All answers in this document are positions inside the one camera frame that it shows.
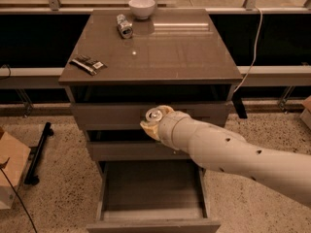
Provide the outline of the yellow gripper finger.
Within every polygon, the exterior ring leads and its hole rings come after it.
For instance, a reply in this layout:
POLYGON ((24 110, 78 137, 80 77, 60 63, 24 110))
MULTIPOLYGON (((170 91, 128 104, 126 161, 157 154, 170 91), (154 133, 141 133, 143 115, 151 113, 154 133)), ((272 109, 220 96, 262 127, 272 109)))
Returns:
POLYGON ((174 109, 167 105, 160 105, 156 107, 156 112, 160 115, 167 115, 173 111, 174 109))
POLYGON ((157 122, 141 121, 140 126, 148 136, 150 136, 156 141, 159 140, 157 122))

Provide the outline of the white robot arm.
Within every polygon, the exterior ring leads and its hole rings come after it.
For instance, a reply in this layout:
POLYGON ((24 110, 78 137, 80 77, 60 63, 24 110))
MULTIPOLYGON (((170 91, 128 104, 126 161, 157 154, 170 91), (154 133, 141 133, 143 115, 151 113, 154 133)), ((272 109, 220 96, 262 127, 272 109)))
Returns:
POLYGON ((140 126, 151 138, 188 154, 199 167, 238 175, 311 206, 311 156, 265 149, 209 122, 162 105, 146 112, 140 126))

